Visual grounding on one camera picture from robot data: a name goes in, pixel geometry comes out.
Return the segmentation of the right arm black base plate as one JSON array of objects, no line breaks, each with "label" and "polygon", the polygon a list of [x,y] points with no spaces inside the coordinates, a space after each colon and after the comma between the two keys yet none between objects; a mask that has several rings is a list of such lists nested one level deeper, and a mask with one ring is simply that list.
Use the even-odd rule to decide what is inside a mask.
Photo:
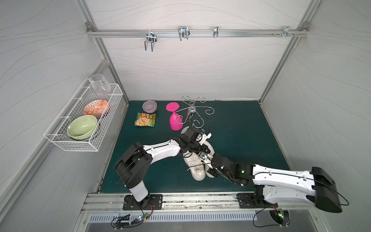
[{"label": "right arm black base plate", "polygon": [[238,193],[239,208],[277,208],[278,204],[269,203],[263,195],[254,193]]}]

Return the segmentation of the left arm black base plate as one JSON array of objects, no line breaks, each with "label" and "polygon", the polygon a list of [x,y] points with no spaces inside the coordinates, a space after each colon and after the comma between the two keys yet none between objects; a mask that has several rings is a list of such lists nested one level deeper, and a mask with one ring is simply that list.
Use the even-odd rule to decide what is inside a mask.
[{"label": "left arm black base plate", "polygon": [[124,198],[123,210],[161,210],[162,203],[162,194],[150,194],[140,202],[136,201],[134,196],[126,195]]}]

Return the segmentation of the white shoelace of shoe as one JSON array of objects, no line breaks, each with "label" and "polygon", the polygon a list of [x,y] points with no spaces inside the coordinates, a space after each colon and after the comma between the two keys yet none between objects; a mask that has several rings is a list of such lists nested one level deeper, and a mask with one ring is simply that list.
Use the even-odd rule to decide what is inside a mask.
[{"label": "white shoelace of shoe", "polygon": [[189,167],[189,170],[195,171],[195,172],[201,172],[202,170],[205,170],[205,165],[210,164],[209,163],[204,163],[201,159],[190,159],[186,161],[186,164]]}]

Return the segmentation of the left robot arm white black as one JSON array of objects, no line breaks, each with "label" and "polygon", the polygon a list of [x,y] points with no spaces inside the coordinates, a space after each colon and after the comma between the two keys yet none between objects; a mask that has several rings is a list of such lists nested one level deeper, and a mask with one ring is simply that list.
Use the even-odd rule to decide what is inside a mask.
[{"label": "left robot arm white black", "polygon": [[163,143],[142,145],[136,142],[125,151],[114,169],[134,200],[142,203],[150,196],[144,184],[144,178],[153,163],[187,152],[209,154],[211,151],[205,142],[210,137],[210,132],[189,126],[184,133]]}]

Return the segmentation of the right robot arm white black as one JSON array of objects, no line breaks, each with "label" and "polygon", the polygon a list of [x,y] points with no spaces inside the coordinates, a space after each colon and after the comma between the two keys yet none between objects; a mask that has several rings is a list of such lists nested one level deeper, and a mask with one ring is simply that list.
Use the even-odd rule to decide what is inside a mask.
[{"label": "right robot arm white black", "polygon": [[310,171],[280,170],[232,162],[217,153],[201,155],[201,159],[210,175],[222,176],[238,186],[254,186],[254,193],[243,197],[250,206],[277,207],[281,202],[294,202],[310,204],[330,213],[343,211],[334,179],[320,167],[312,167]]}]

